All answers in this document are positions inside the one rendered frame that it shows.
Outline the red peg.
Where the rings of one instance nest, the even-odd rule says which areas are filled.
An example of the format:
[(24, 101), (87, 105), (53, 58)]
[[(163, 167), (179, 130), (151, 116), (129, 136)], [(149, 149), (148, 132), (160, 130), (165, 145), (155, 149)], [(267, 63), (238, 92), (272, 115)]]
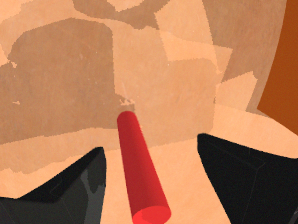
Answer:
[(132, 222), (165, 224), (172, 209), (150, 160), (152, 156), (137, 116), (133, 112), (122, 112), (117, 117), (117, 127)]

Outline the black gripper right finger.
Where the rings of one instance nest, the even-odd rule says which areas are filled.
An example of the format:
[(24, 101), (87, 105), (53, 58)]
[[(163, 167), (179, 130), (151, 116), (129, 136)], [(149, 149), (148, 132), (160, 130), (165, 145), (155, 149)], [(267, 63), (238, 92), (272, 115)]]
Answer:
[(231, 224), (294, 224), (298, 159), (198, 133), (204, 171)]

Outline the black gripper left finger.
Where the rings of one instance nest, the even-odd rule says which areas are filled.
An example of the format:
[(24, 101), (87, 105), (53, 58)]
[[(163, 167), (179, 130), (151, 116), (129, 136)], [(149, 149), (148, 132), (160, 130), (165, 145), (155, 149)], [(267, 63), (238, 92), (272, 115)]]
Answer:
[(102, 147), (23, 197), (0, 197), (0, 224), (100, 224), (106, 185)]

